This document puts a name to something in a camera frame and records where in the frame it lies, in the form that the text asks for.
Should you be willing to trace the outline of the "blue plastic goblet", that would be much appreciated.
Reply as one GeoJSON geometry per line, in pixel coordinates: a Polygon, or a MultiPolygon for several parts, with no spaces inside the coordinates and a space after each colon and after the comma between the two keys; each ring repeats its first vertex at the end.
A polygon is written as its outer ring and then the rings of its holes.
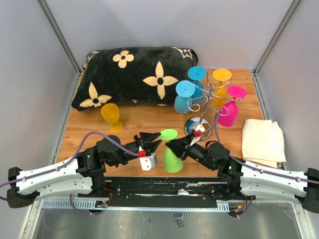
{"type": "Polygon", "coordinates": [[[195,85],[195,92],[191,96],[193,103],[201,103],[204,99],[204,84],[201,82],[206,76],[206,70],[203,67],[195,66],[191,67],[188,71],[188,77],[193,80],[195,85]]]}
{"type": "Polygon", "coordinates": [[[188,80],[180,81],[176,85],[177,96],[174,101],[174,109],[180,114],[190,112],[192,107],[192,95],[195,93],[195,86],[188,80]]]}

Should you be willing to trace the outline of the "black floral plush pillow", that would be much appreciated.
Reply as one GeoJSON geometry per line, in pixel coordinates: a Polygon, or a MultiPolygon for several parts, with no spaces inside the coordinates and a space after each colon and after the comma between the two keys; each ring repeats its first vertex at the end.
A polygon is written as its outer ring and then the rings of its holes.
{"type": "Polygon", "coordinates": [[[188,71],[198,61],[193,49],[173,46],[95,50],[82,66],[71,106],[81,112],[108,103],[173,105],[176,85],[189,80],[188,71]]]}

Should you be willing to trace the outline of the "yellow plastic goblet front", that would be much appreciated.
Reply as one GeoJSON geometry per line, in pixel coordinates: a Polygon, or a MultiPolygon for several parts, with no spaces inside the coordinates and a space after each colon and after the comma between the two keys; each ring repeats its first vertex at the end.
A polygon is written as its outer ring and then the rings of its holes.
{"type": "Polygon", "coordinates": [[[214,70],[213,78],[218,81],[213,93],[216,96],[213,99],[213,103],[217,108],[220,108],[227,102],[225,98],[228,97],[228,94],[225,85],[232,79],[232,73],[228,69],[219,68],[214,70]]]}

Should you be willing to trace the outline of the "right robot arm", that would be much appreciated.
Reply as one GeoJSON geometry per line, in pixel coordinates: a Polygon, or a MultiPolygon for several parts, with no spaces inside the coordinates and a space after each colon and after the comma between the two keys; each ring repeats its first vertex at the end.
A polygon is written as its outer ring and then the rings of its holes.
{"type": "Polygon", "coordinates": [[[262,166],[232,156],[229,149],[215,140],[201,146],[192,135],[169,141],[166,146],[182,160],[189,157],[209,170],[217,170],[217,176],[227,183],[226,194],[231,199],[243,195],[281,198],[299,203],[309,212],[319,212],[317,169],[308,168],[303,172],[262,166]]]}

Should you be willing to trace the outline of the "green plastic goblet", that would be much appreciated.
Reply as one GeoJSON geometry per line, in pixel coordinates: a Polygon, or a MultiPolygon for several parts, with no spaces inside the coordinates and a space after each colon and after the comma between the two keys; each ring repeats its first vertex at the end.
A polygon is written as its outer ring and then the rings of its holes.
{"type": "MultiPolygon", "coordinates": [[[[159,137],[162,141],[171,141],[178,136],[175,129],[164,129],[159,137]]],[[[168,173],[177,173],[183,168],[183,161],[178,158],[168,147],[165,148],[163,153],[164,169],[168,173]]]]}

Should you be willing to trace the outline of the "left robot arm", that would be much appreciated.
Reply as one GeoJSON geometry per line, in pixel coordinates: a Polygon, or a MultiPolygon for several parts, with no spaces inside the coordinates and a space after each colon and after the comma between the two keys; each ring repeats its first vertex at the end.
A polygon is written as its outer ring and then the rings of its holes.
{"type": "Polygon", "coordinates": [[[102,137],[95,146],[85,150],[79,147],[67,160],[33,170],[10,168],[10,188],[4,198],[9,207],[27,207],[52,196],[112,197],[113,190],[104,177],[107,166],[118,167],[139,159],[148,164],[144,170],[156,167],[155,151],[161,143],[161,133],[141,132],[127,144],[121,144],[115,135],[98,131],[95,134],[102,137]]]}

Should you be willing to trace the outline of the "right aluminium frame post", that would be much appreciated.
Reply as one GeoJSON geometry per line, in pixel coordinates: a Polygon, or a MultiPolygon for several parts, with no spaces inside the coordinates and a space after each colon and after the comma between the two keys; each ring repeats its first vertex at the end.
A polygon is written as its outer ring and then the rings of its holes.
{"type": "Polygon", "coordinates": [[[269,58],[270,54],[274,50],[276,44],[278,43],[279,39],[281,38],[282,34],[284,33],[286,27],[288,26],[289,22],[293,18],[294,14],[296,13],[299,6],[302,4],[303,0],[293,0],[284,14],[283,19],[281,20],[279,26],[277,27],[274,35],[272,36],[269,44],[267,45],[265,51],[263,52],[260,60],[258,61],[256,67],[254,68],[253,75],[255,77],[258,76],[261,69],[263,68],[264,64],[266,63],[267,59],[269,58]]]}

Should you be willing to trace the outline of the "left aluminium frame post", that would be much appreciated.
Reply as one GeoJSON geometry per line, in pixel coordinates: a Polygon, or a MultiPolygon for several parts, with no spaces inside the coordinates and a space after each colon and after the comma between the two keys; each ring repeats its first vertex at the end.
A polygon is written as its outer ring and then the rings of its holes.
{"type": "Polygon", "coordinates": [[[81,72],[80,68],[63,36],[62,31],[60,30],[60,27],[58,26],[57,21],[55,20],[55,17],[52,11],[50,10],[48,3],[45,0],[36,0],[36,2],[38,3],[42,13],[44,14],[47,22],[49,23],[51,29],[53,30],[53,33],[56,39],[58,40],[62,50],[64,51],[68,61],[70,62],[73,70],[76,71],[77,74],[80,74],[81,72]]]}

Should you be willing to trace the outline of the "yellow plastic goblet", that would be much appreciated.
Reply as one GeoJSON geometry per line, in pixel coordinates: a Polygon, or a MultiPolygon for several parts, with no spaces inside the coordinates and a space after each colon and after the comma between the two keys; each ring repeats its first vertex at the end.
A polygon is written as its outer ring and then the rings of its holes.
{"type": "Polygon", "coordinates": [[[108,103],[102,106],[101,115],[103,119],[110,125],[111,132],[117,133],[123,129],[123,124],[120,121],[119,108],[116,104],[108,103]]]}
{"type": "Polygon", "coordinates": [[[228,94],[225,85],[232,79],[232,73],[228,69],[219,68],[214,70],[213,78],[218,81],[213,93],[216,96],[213,99],[213,103],[217,108],[220,108],[227,102],[225,98],[228,97],[228,94]]]}

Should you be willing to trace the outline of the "white folded cloth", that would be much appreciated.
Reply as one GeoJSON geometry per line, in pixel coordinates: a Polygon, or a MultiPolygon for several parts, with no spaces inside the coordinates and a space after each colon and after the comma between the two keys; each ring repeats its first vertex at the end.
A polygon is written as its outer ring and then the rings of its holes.
{"type": "Polygon", "coordinates": [[[242,128],[244,160],[277,168],[286,162],[284,134],[278,123],[269,120],[247,119],[242,128]]]}

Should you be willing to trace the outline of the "magenta plastic goblet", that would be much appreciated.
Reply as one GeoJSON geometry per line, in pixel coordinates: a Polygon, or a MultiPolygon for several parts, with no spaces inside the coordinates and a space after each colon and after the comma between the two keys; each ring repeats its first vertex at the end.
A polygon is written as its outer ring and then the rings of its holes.
{"type": "Polygon", "coordinates": [[[232,98],[219,110],[218,123],[224,127],[232,127],[238,118],[239,110],[236,102],[247,96],[247,91],[241,86],[230,86],[227,88],[228,95],[232,98]]]}

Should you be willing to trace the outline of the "chrome wine glass rack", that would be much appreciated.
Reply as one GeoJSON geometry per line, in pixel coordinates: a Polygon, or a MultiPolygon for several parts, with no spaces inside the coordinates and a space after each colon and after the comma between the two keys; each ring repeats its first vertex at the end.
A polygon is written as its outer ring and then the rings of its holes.
{"type": "MultiPolygon", "coordinates": [[[[232,85],[230,85],[231,81],[232,81],[232,79],[229,81],[229,83],[227,85],[225,85],[227,88],[232,86],[232,85]]],[[[202,113],[199,117],[193,117],[193,118],[190,118],[186,121],[185,126],[184,126],[184,133],[186,135],[190,134],[191,126],[195,122],[199,122],[205,128],[205,132],[201,136],[200,141],[207,140],[210,137],[211,132],[216,128],[216,126],[218,124],[218,119],[219,119],[219,110],[221,109],[221,107],[217,108],[213,103],[213,99],[214,99],[214,97],[216,97],[213,93],[215,90],[215,85],[217,85],[217,84],[208,82],[207,88],[205,88],[203,90],[204,91],[203,101],[201,103],[195,103],[195,104],[192,103],[192,107],[191,107],[190,111],[197,112],[199,110],[202,110],[202,113]]],[[[228,95],[228,97],[225,99],[227,100],[227,102],[229,102],[232,98],[228,95]]]]}

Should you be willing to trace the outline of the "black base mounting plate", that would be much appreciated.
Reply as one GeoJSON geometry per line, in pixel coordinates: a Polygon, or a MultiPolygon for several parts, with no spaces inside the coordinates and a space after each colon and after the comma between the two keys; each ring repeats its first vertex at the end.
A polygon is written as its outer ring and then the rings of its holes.
{"type": "Polygon", "coordinates": [[[156,209],[213,208],[217,201],[250,201],[238,185],[217,177],[120,177],[105,176],[93,181],[93,191],[78,197],[106,199],[111,206],[156,209]]]}

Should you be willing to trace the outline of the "aluminium frame post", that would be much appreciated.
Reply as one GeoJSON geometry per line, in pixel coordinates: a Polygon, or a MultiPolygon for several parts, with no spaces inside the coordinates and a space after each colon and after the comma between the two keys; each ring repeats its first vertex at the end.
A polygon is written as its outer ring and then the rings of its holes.
{"type": "Polygon", "coordinates": [[[51,29],[53,30],[53,33],[56,39],[58,40],[62,50],[64,51],[68,61],[70,62],[73,70],[76,71],[77,74],[80,74],[81,72],[80,68],[63,36],[62,31],[60,30],[60,27],[58,26],[57,21],[55,20],[55,17],[52,11],[50,10],[48,3],[45,0],[36,0],[36,2],[38,3],[42,13],[44,14],[47,22],[49,23],[51,29]]]}
{"type": "Polygon", "coordinates": [[[270,54],[274,50],[276,44],[278,43],[279,39],[281,38],[282,34],[284,33],[286,27],[288,26],[289,22],[293,18],[294,14],[296,13],[299,6],[302,4],[303,0],[293,0],[284,14],[283,19],[281,20],[279,26],[277,27],[274,35],[272,36],[269,44],[267,45],[265,51],[263,52],[260,60],[258,61],[256,67],[254,68],[253,75],[255,77],[258,76],[261,69],[263,68],[264,64],[266,63],[267,59],[269,58],[270,54]]]}

